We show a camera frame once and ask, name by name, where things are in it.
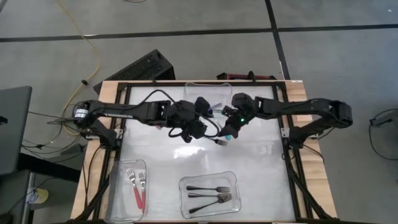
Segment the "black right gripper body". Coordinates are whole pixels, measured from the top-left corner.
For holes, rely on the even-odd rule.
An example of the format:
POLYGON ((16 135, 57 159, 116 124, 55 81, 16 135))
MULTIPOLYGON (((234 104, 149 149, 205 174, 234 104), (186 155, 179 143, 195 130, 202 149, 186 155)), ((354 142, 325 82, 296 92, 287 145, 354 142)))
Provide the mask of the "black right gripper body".
POLYGON ((245 93, 237 93, 231 102, 234 115, 227 117, 224 126, 232 126, 241 129, 256 117, 257 105, 255 101, 245 93))

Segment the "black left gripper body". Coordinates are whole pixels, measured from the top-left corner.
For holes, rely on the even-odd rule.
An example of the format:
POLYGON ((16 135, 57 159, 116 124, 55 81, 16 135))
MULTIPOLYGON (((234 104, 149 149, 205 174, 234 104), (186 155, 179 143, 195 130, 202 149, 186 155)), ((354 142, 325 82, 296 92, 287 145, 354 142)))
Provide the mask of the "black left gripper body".
POLYGON ((200 139, 205 136, 207 129, 207 126, 200 121, 200 114, 195 111, 195 105, 184 100, 170 106, 170 127, 181 129, 178 134, 172 134, 170 131, 171 138, 181 137, 182 133, 187 133, 192 138, 200 139))

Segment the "clear plastic tray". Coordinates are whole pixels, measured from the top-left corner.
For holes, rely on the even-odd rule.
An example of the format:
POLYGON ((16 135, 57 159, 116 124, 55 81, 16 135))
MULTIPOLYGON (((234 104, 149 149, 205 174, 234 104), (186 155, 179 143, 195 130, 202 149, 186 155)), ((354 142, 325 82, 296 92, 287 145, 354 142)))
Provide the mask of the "clear plastic tray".
POLYGON ((227 213, 236 213, 241 209, 241 198, 238 190, 238 180, 233 172, 227 171, 216 174, 198 175, 192 177, 183 177, 178 183, 180 194, 180 212, 185 219, 194 219, 199 217, 207 217, 213 215, 223 215, 227 213), (186 190, 186 186, 196 187, 230 187, 228 192, 232 195, 232 199, 225 203, 216 203, 209 207, 203 208, 195 213, 189 214, 191 208, 201 207, 209 203, 217 201, 216 197, 198 197, 188 198, 188 193, 195 194, 222 194, 214 190, 186 190))
POLYGON ((183 99, 195 104, 199 96, 203 97, 210 106, 222 103, 224 106, 231 106, 232 86, 228 83, 218 85, 186 83, 184 86, 183 99))
POLYGON ((109 177, 109 197, 104 220, 109 224, 128 224, 142 220, 147 215, 142 209, 137 207, 131 181, 127 176, 127 169, 132 169, 136 175, 136 185, 141 196, 141 185, 139 181, 139 171, 146 172, 147 166, 143 160, 136 161, 117 161, 114 163, 109 177))

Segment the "dark red tool case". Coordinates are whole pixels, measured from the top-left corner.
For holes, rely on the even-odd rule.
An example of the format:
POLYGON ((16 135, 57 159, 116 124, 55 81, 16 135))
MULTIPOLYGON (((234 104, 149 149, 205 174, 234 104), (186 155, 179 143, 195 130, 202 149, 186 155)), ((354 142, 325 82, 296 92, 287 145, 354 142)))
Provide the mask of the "dark red tool case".
POLYGON ((217 80, 276 80, 273 75, 255 75, 253 71, 248 74, 221 73, 216 76, 217 80))

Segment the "black perforated case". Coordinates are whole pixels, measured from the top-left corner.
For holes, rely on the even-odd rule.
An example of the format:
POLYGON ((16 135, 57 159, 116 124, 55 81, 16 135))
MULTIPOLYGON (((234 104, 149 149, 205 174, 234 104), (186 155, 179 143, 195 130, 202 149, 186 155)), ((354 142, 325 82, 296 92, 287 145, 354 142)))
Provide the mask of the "black perforated case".
POLYGON ((175 80, 174 66, 155 49, 105 79, 123 80, 175 80))

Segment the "yellow white round object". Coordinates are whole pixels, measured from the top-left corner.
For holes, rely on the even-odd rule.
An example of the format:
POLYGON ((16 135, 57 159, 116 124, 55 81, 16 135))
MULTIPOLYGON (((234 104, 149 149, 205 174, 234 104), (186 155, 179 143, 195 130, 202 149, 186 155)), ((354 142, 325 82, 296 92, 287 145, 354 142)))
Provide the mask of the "yellow white round object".
POLYGON ((25 202, 28 204, 44 203, 49 197, 49 191, 46 189, 29 187, 25 202))

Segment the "grey laptop lid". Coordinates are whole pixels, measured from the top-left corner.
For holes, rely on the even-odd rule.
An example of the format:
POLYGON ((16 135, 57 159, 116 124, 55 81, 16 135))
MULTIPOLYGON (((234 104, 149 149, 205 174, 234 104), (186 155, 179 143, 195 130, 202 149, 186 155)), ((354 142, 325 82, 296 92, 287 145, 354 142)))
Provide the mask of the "grey laptop lid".
POLYGON ((31 86, 0 90, 0 175, 17 169, 31 94, 31 86))

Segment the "grey cabinet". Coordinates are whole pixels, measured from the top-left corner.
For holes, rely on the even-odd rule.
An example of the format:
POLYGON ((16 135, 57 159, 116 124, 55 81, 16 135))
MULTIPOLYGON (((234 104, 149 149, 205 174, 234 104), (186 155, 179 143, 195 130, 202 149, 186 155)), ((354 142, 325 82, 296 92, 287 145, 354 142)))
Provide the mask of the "grey cabinet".
POLYGON ((25 199, 30 186, 28 170, 0 175, 0 224, 27 224, 30 207, 25 199))

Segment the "black aluminium table frame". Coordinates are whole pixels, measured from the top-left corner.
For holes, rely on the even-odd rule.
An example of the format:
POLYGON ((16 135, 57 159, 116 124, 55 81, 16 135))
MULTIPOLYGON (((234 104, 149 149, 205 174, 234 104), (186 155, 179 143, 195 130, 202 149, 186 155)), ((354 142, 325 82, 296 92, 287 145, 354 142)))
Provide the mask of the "black aluminium table frame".
MULTIPOLYGON (((130 87, 166 88, 183 86, 188 80, 159 80, 159 81, 105 81, 99 94, 99 100, 121 102, 128 99, 130 87)), ((222 85, 228 83, 232 86, 271 86, 274 93, 287 100, 305 100, 307 98, 303 81, 301 80, 193 80, 198 85, 222 85)), ((85 159, 91 167, 82 169, 78 190, 73 204, 72 214, 67 224, 106 224, 103 220, 105 208, 108 204, 109 180, 106 178, 114 161, 119 159, 119 151, 97 151, 100 145, 97 140, 92 140, 86 148, 85 159)), ((325 166, 315 166, 316 171, 322 173, 310 180, 302 177, 304 183, 313 190, 315 200, 331 215, 336 214, 335 204, 331 197, 330 186, 326 176, 325 166)))

